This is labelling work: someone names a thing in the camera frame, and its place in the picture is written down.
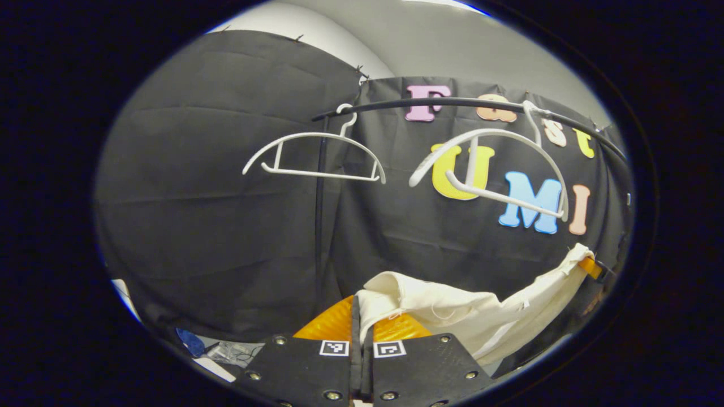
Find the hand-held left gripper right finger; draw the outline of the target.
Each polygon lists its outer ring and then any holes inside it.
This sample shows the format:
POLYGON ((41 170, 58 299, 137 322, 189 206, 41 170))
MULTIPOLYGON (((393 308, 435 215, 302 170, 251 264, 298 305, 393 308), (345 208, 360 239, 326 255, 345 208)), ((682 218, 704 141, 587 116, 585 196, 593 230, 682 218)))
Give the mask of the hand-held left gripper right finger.
POLYGON ((408 314, 374 323, 362 346, 362 399, 373 406, 457 406, 494 382, 455 335, 408 314))

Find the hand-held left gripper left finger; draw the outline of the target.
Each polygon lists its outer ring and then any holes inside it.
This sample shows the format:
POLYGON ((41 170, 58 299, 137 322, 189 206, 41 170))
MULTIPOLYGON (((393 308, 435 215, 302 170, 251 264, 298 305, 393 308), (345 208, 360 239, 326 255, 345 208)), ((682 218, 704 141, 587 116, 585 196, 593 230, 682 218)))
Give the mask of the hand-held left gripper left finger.
POLYGON ((351 406, 363 360, 359 331, 359 302, 349 296, 296 333, 267 339, 235 389, 263 406, 351 406))

